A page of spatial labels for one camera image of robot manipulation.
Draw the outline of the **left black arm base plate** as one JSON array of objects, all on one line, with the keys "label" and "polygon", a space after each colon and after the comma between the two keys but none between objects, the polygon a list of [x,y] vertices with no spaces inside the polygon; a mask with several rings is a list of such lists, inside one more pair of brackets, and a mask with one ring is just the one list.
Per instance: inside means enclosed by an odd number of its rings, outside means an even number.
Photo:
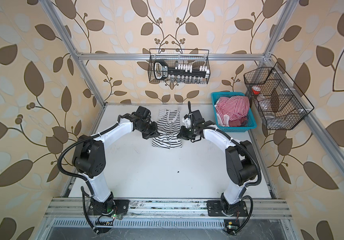
[{"label": "left black arm base plate", "polygon": [[92,199],[87,213],[93,216],[125,215],[129,210],[129,203],[130,200],[109,200],[101,203]]}]

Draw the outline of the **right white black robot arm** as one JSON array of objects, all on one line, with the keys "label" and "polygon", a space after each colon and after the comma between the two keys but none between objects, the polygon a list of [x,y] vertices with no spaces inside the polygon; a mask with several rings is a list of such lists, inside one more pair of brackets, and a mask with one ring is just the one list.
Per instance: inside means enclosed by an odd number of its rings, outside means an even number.
[{"label": "right white black robot arm", "polygon": [[224,216],[233,216],[243,207],[244,194],[248,187],[261,183],[261,167],[251,142],[237,141],[220,130],[214,122],[205,121],[199,110],[188,110],[184,125],[177,137],[192,143],[205,139],[215,144],[225,154],[226,171],[230,183],[220,196],[215,209]]}]

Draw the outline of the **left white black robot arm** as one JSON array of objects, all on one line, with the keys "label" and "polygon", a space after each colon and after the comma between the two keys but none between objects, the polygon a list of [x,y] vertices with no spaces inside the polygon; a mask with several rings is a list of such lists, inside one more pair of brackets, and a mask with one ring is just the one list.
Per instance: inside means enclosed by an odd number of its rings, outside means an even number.
[{"label": "left white black robot arm", "polygon": [[[81,136],[58,157],[57,167],[62,174],[82,179],[86,183],[89,192],[83,187],[81,191],[84,197],[91,199],[90,206],[95,215],[111,216],[122,210],[115,205],[114,194],[103,174],[107,163],[105,149],[133,131],[141,132],[145,140],[160,135],[157,123],[151,120],[151,111],[140,106],[131,114],[118,116],[117,122],[110,128],[93,136]],[[72,164],[78,171],[77,174],[66,171],[62,165],[63,158],[72,149],[75,150]]]}]

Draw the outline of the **black white striped tank top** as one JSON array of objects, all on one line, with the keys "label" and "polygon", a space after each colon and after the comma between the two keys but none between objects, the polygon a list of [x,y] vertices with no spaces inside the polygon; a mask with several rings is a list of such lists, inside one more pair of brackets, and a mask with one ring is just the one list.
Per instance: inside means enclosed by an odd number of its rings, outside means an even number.
[{"label": "black white striped tank top", "polygon": [[182,147],[181,139],[177,137],[181,129],[180,108],[175,110],[160,109],[157,125],[160,135],[153,138],[153,147],[163,149]]}]

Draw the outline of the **red white striped tank top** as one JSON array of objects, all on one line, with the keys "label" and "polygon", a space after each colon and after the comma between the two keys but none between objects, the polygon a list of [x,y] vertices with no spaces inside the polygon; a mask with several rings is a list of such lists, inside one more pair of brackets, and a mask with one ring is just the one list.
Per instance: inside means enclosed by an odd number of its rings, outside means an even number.
[{"label": "red white striped tank top", "polygon": [[246,127],[250,109],[247,97],[220,97],[214,107],[217,122],[221,127]]}]

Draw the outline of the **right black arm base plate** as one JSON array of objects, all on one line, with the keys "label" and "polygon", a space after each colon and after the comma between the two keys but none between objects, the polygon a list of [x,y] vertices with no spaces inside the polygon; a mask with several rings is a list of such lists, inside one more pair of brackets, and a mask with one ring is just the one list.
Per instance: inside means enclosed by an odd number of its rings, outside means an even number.
[{"label": "right black arm base plate", "polygon": [[207,213],[210,217],[247,217],[248,210],[245,201],[229,205],[220,200],[206,202]]}]

